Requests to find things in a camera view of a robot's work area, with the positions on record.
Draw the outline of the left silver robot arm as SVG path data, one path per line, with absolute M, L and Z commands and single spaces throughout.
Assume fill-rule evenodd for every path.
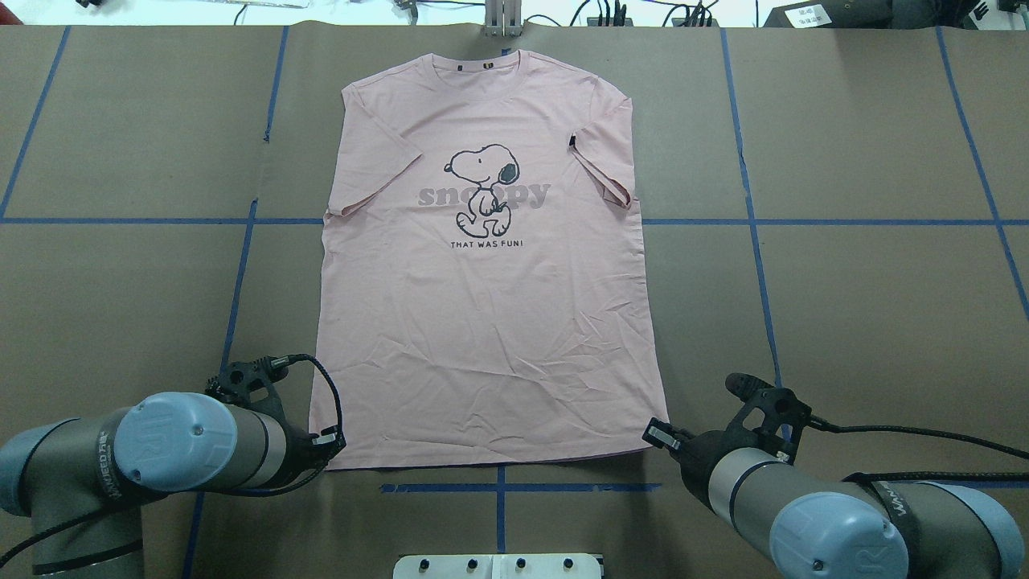
M 2 509 L 32 532 L 2 563 L 31 551 L 33 578 L 141 578 L 144 506 L 180 492 L 282 495 L 344 447 L 339 425 L 303 433 L 188 392 L 27 429 L 2 447 Z

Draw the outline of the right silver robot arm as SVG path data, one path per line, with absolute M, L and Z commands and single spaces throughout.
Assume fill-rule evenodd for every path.
M 1017 578 L 1027 546 L 991 495 L 936 481 L 821 480 L 783 453 L 651 418 L 684 486 L 786 578 Z

